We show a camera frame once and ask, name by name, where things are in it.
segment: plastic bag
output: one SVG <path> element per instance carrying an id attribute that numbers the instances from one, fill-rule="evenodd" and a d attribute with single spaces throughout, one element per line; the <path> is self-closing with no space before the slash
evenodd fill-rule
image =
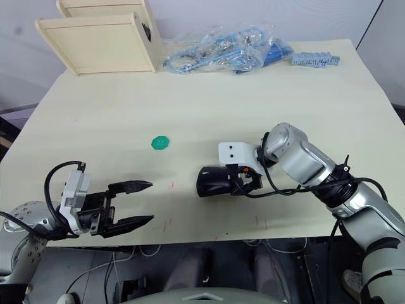
<path id="1" fill-rule="evenodd" d="M 272 65 L 273 63 L 286 60 L 294 53 L 294 50 L 284 40 L 276 38 L 273 40 L 272 45 L 270 46 L 270 50 L 266 55 L 265 62 L 263 63 L 263 67 L 267 67 L 268 65 Z M 248 71 L 235 71 L 236 74 L 242 74 Z"/>
<path id="2" fill-rule="evenodd" d="M 272 44 L 271 30 L 238 27 L 241 29 L 211 28 L 205 31 L 207 34 L 191 33 L 168 42 L 164 67 L 173 73 L 261 68 Z"/>

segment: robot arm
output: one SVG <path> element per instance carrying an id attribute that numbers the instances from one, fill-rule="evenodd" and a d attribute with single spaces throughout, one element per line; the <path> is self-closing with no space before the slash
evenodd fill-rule
<path id="1" fill-rule="evenodd" d="M 267 167 L 279 164 L 289 177 L 324 202 L 343 229 L 365 250 L 362 303 L 378 299 L 385 304 L 403 303 L 405 223 L 362 181 L 367 179 L 354 178 L 346 163 L 336 165 L 308 142 L 304 132 L 287 123 L 280 123 L 267 133 L 260 146 L 222 142 L 219 154 L 226 168 L 201 169 L 197 180 L 200 196 L 242 195 L 259 189 L 260 177 L 268 174 Z M 252 182 L 245 184 L 241 174 Z"/>
<path id="2" fill-rule="evenodd" d="M 133 231 L 153 219 L 153 216 L 129 217 L 114 224 L 115 208 L 111 206 L 111 200 L 117 194 L 141 191 L 151 187 L 152 183 L 143 180 L 118 182 L 108 185 L 105 192 L 87 194 L 91 177 L 84 174 L 84 167 L 83 163 L 80 169 L 72 170 L 61 204 L 52 202 L 57 218 L 42 201 L 24 203 L 9 215 L 2 213 L 14 219 L 6 219 L 0 230 L 0 302 L 4 300 L 6 303 L 10 293 L 12 297 L 21 296 L 23 300 L 25 288 L 34 276 L 49 240 L 77 238 L 88 232 L 110 238 Z M 23 229 L 15 219 L 33 231 Z"/>

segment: white wall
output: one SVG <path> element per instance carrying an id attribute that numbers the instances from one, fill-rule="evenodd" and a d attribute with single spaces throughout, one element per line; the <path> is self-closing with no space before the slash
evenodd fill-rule
<path id="1" fill-rule="evenodd" d="M 268 21 L 289 41 L 349 38 L 356 45 L 380 0 L 149 0 L 161 36 Z M 0 2 L 0 112 L 38 103 L 65 66 L 34 27 L 58 18 L 55 0 Z"/>
<path id="2" fill-rule="evenodd" d="M 391 103 L 405 106 L 405 1 L 385 0 L 358 53 Z"/>

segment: blue plastic block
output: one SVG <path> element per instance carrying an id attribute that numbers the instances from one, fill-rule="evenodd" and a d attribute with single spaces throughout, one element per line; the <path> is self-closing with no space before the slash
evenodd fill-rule
<path id="1" fill-rule="evenodd" d="M 327 53 L 306 53 L 293 54 L 291 56 L 291 64 L 304 65 L 313 68 L 326 68 L 326 65 L 338 65 L 340 62 L 339 56 L 332 56 Z"/>
<path id="2" fill-rule="evenodd" d="M 329 65 L 338 65 L 340 62 L 340 57 L 339 56 L 332 56 L 330 61 L 328 62 Z"/>

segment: table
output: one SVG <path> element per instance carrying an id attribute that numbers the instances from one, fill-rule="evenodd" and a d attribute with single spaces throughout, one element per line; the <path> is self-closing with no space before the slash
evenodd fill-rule
<path id="1" fill-rule="evenodd" d="M 103 239 L 89 234 L 51 246 L 109 246 L 229 239 L 326 236 L 330 212 L 312 194 L 263 199 L 227 195 L 199 198 L 201 167 L 218 164 L 218 143 L 256 144 L 279 122 L 289 122 L 355 176 L 372 177 L 405 215 L 405 127 L 348 40 L 294 42 L 301 51 L 330 51 L 339 66 L 326 69 L 287 62 L 257 72 L 62 74 L 40 102 L 0 167 L 0 209 L 44 200 L 48 171 L 68 160 L 87 163 L 90 192 L 112 182 L 154 183 L 113 200 L 115 219 L 154 215 L 144 227 Z M 151 141 L 170 145 L 153 150 Z M 60 200 L 70 168 L 51 182 Z M 279 187 L 295 186 L 279 168 Z"/>

